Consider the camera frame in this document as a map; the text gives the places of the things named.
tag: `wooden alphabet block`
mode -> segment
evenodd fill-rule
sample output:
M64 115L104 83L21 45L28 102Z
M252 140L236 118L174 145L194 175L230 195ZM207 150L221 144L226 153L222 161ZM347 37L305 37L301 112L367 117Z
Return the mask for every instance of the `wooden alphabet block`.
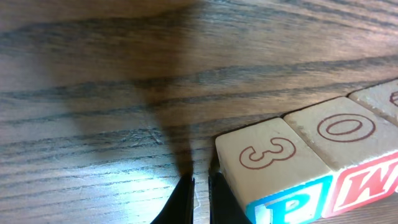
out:
M398 80L354 92L349 98L398 126Z
M341 97L285 116L336 174L324 217L392 194L398 184L398 127Z
M253 223L307 223L320 218L331 170L276 118L216 139L225 175Z

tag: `table surface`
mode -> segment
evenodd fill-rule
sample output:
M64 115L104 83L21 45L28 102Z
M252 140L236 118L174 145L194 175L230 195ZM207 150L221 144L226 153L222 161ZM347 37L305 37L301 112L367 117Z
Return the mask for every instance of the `table surface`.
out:
M215 136L398 76L397 0L0 1L0 223L209 222ZM319 223L397 223L398 194Z

